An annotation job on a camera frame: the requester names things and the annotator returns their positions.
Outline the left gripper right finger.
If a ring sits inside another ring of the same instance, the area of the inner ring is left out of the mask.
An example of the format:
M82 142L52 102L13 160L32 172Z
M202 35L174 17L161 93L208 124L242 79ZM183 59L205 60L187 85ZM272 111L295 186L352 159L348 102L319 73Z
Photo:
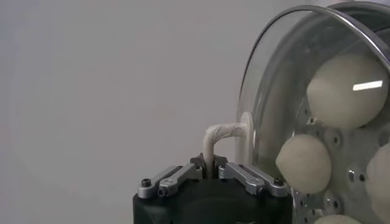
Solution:
M289 195L289 186L283 180L274 178L254 166L228 162L227 158L222 156L215 156L214 163L219 179L234 179L252 195L259 195L262 191L268 191L278 198Z

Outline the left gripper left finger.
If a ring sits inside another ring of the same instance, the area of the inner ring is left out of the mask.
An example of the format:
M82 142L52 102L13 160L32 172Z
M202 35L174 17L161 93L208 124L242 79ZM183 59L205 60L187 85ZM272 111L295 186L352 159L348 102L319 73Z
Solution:
M178 193L180 186L188 180L201 180L205 174L202 154L190 159L184 166L169 166L154 177L143 178L136 196L141 199L170 197Z

